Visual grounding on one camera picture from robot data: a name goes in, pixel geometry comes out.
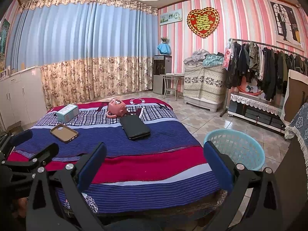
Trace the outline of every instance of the brown phone case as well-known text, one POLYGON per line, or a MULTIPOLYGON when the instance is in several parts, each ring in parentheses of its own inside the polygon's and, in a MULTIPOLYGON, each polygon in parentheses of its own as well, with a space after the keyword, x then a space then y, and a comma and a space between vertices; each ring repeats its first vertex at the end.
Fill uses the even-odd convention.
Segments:
POLYGON ((78 136, 78 132, 76 130, 71 129, 64 124, 55 126, 52 130, 50 130, 50 133, 64 143, 69 143, 78 136))

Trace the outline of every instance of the blue plastic basket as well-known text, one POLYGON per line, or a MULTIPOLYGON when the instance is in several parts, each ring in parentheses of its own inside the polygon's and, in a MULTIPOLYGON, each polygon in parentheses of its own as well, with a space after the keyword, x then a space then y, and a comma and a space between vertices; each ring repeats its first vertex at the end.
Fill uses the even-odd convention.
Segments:
POLYGON ((207 141, 211 141, 220 153, 228 155, 235 164, 242 163, 247 169, 260 170, 265 162, 261 145, 240 131, 217 129, 207 134, 204 143, 207 141))

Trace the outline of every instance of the white ring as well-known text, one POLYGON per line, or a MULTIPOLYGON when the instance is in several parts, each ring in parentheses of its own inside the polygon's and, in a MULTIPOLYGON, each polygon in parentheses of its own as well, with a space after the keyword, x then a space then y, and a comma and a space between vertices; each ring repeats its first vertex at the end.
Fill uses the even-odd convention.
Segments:
POLYGON ((142 99, 142 98, 133 98, 133 99, 130 100, 130 104, 133 104, 133 105, 138 105, 138 104, 143 104, 143 103, 145 103, 145 100, 142 99), (133 102, 134 100, 140 100, 141 103, 134 103, 133 102))

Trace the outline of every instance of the clothes rail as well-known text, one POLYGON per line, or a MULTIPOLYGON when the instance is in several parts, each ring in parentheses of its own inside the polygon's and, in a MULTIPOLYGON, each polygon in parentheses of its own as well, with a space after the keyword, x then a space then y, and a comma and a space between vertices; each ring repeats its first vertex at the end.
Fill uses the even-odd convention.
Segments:
POLYGON ((300 56, 301 58, 304 58, 304 59, 308 60, 308 58, 307 58, 307 57, 305 57, 305 56, 302 56, 302 55, 300 55, 300 54, 298 54, 298 53, 295 53, 295 52, 290 51, 290 50, 287 50, 287 49, 283 49, 283 48, 278 47, 278 46, 274 46, 274 45, 270 45, 270 44, 263 43, 263 42, 258 42, 258 41, 249 41, 249 40, 234 39, 234 38, 232 38, 232 39, 233 39, 233 41, 253 42, 253 43, 256 43, 256 44, 263 45, 263 46, 269 46, 269 47, 272 47, 272 48, 275 48, 275 49, 280 49, 280 50, 283 50, 283 51, 286 51, 286 52, 289 52, 289 53, 292 53, 292 54, 298 55, 298 56, 300 56))

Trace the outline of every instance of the tablet case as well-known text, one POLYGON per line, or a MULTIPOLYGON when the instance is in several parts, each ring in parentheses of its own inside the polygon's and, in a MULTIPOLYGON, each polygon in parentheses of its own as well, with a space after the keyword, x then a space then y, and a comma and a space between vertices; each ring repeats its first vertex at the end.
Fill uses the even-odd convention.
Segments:
POLYGON ((137 115, 122 116, 120 123, 130 140, 137 140, 150 135, 149 127, 137 115))

